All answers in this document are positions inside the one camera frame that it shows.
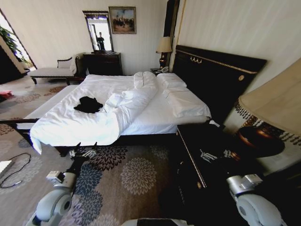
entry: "green plant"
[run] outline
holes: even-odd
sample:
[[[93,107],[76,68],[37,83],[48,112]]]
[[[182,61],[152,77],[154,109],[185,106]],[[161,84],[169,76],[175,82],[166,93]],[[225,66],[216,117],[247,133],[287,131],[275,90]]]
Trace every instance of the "green plant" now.
[[[11,34],[13,33],[0,26],[0,36],[4,39],[10,50],[14,53],[14,55],[16,55],[17,51],[22,54],[21,51],[17,48],[15,40],[10,36]]]
[[[22,62],[24,62],[24,63],[30,64],[30,62],[28,62],[27,60],[25,60],[24,56],[22,56],[20,60],[21,60]]]

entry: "upholstered bench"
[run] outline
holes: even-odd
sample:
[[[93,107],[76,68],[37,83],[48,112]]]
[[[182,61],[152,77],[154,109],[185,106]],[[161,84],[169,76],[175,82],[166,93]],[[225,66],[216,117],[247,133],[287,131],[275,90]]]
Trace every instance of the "upholstered bench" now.
[[[36,78],[66,79],[67,85],[73,78],[84,77],[83,53],[76,54],[66,60],[57,60],[57,68],[45,67],[31,71],[28,75],[37,84]]]

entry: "dark wooden headboard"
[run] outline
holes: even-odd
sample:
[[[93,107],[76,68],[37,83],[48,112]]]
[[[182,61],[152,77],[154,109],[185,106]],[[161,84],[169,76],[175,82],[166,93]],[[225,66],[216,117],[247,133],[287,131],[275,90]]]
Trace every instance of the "dark wooden headboard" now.
[[[206,49],[176,46],[173,72],[210,108],[212,119],[223,123],[267,60]]]

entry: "mirror frame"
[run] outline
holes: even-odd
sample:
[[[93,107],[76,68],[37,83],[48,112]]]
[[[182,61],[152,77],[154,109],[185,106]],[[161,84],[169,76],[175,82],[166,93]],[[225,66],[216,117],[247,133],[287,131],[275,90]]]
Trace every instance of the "mirror frame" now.
[[[107,51],[114,52],[113,41],[112,41],[112,30],[111,30],[111,24],[110,24],[110,19],[109,19],[109,17],[110,17],[109,16],[109,11],[83,10],[83,13],[85,15],[85,20],[86,20],[86,23],[87,23],[87,29],[88,29],[88,32],[89,32],[89,35],[90,35],[90,40],[91,40],[93,51],[97,51],[97,50],[95,50],[94,45],[93,45],[93,39],[92,39],[92,35],[91,35],[90,29],[89,29],[89,23],[88,23],[87,15],[100,14],[100,15],[106,15],[107,16],[107,22],[108,22],[108,27],[109,27],[109,32],[110,32],[111,49],[112,49],[111,51],[110,50],[107,50]]]

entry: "white duvet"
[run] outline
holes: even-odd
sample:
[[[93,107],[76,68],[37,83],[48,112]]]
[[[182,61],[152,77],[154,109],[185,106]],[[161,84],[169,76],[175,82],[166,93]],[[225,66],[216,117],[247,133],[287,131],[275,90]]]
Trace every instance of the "white duvet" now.
[[[134,77],[143,85],[134,88]],[[150,72],[135,76],[88,75],[86,79],[54,106],[32,127],[30,136],[33,147],[42,152],[40,143],[52,146],[110,145],[143,111],[155,96],[156,77]],[[84,113],[73,108],[81,97],[96,98],[104,103],[98,113]]]

